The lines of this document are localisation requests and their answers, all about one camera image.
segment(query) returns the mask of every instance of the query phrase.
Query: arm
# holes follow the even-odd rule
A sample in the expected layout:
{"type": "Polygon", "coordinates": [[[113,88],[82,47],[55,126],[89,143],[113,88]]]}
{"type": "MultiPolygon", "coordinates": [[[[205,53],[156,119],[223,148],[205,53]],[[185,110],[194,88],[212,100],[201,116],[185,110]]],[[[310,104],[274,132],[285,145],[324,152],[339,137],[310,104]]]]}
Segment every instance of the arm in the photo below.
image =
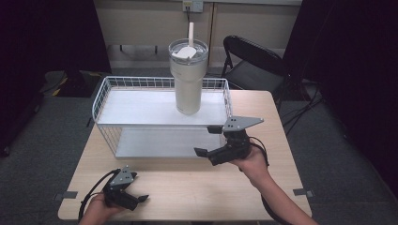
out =
{"type": "Polygon", "coordinates": [[[236,159],[231,163],[237,165],[245,173],[252,185],[260,191],[272,211],[280,218],[295,225],[317,224],[275,183],[268,172],[260,149],[252,147],[251,153],[245,159],[236,159]]]}
{"type": "Polygon", "coordinates": [[[90,204],[85,210],[84,216],[79,225],[104,224],[113,215],[123,210],[123,207],[117,205],[112,205],[111,207],[108,207],[105,203],[103,193],[100,193],[91,200],[90,204]]]}

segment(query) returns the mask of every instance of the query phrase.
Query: black curtain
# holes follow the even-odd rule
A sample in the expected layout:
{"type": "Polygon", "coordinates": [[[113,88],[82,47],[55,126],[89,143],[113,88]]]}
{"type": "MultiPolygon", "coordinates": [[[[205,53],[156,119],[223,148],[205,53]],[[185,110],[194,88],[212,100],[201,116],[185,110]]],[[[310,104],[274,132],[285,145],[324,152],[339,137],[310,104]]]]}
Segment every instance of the black curtain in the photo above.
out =
{"type": "Polygon", "coordinates": [[[349,138],[398,196],[396,3],[304,0],[284,60],[296,81],[321,83],[349,138]]]}
{"type": "Polygon", "coordinates": [[[2,1],[0,34],[1,148],[15,136],[47,72],[111,73],[92,0],[2,1]]]}

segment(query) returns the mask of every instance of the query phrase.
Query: chair backrest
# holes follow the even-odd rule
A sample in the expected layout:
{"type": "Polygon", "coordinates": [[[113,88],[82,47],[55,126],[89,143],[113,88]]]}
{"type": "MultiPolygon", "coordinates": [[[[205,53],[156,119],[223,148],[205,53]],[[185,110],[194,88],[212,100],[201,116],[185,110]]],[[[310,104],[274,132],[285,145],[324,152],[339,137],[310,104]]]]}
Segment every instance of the chair backrest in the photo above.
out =
{"type": "Polygon", "coordinates": [[[280,76],[287,76],[283,59],[275,52],[243,37],[228,36],[223,41],[227,60],[230,53],[248,63],[280,76]]]}

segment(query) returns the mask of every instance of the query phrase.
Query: electrical outlet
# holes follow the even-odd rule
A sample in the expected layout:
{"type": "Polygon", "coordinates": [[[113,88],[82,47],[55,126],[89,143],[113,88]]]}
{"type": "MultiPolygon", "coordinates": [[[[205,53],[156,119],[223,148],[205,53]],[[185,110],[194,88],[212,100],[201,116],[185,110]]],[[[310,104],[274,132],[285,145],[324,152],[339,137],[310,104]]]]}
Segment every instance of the electrical outlet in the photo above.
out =
{"type": "Polygon", "coordinates": [[[203,12],[203,1],[182,1],[182,11],[203,12]]]}
{"type": "Polygon", "coordinates": [[[182,11],[193,11],[192,1],[182,1],[182,11]]]}

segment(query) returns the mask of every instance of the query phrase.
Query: tumbler lid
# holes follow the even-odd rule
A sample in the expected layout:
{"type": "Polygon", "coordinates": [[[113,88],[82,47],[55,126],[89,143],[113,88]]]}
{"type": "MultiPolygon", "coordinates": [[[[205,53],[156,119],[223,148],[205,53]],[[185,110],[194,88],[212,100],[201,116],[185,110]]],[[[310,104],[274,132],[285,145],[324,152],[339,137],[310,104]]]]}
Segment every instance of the tumbler lid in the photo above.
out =
{"type": "Polygon", "coordinates": [[[205,42],[195,39],[191,47],[187,38],[179,39],[169,45],[169,55],[179,64],[196,64],[207,60],[208,46],[205,42]]]}

